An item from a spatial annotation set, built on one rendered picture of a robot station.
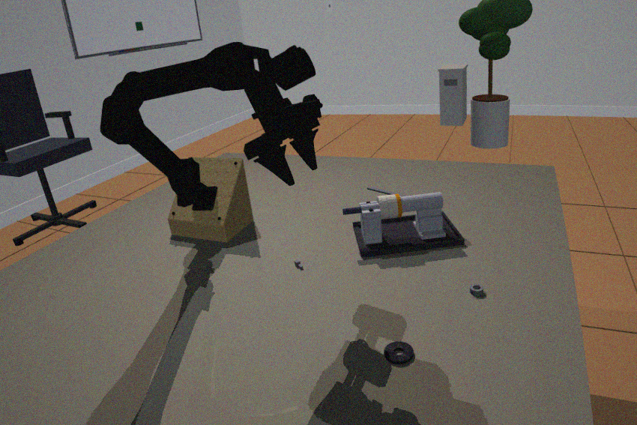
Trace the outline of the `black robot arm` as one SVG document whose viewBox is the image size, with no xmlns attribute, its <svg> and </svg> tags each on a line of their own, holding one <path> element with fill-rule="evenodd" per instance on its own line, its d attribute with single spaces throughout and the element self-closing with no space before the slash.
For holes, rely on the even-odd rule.
<svg viewBox="0 0 637 425">
<path fill-rule="evenodd" d="M 258 59 L 259 71 L 255 70 L 254 58 Z M 294 45 L 271 58 L 267 49 L 231 42 L 200 59 L 126 73 L 112 95 L 103 101 L 100 132 L 117 144 L 130 145 L 163 172 L 178 195 L 178 205 L 193 205 L 194 211 L 213 211 L 217 187 L 201 183 L 199 163 L 192 157 L 180 159 L 145 126 L 140 106 L 145 100 L 215 88 L 243 89 L 254 107 L 280 94 L 277 85 L 286 91 L 315 75 L 314 65 L 304 48 Z M 275 109 L 283 130 L 291 127 L 290 124 L 321 118 L 323 105 L 314 94 L 305 96 L 302 103 L 284 101 L 285 106 L 279 102 Z"/>
</svg>

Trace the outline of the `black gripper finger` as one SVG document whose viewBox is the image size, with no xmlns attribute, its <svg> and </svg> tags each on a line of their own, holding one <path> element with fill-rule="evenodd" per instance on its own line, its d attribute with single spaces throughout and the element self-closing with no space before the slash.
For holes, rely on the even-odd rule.
<svg viewBox="0 0 637 425">
<path fill-rule="evenodd" d="M 319 129 L 313 130 L 290 142 L 291 146 L 301 156 L 311 170 L 317 169 L 314 138 Z"/>
<path fill-rule="evenodd" d="M 295 181 L 287 164 L 285 151 L 286 145 L 255 159 L 254 163 L 260 163 L 263 167 L 287 183 L 287 185 L 292 186 L 295 184 Z"/>
</svg>

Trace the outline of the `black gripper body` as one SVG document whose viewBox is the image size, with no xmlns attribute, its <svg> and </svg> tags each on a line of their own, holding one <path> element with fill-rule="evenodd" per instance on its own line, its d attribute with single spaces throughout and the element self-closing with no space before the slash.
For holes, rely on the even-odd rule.
<svg viewBox="0 0 637 425">
<path fill-rule="evenodd" d="M 254 106 L 255 113 L 251 116 L 253 120 L 259 119 L 265 133 L 261 134 L 261 136 L 256 137 L 256 139 L 248 142 L 244 146 L 244 153 L 247 156 L 247 159 L 250 160 L 256 156 L 261 157 L 267 153 L 270 153 L 278 148 L 283 143 L 284 139 L 297 139 L 311 131 L 314 127 L 318 127 L 319 121 L 316 119 L 311 122 L 299 122 L 290 124 L 291 127 L 283 130 L 278 121 L 277 112 L 276 112 L 276 103 L 281 103 L 282 106 L 285 106 L 286 103 L 284 100 L 288 98 L 282 98 L 281 94 L 270 97 L 267 100 L 262 101 L 261 103 Z"/>
</svg>

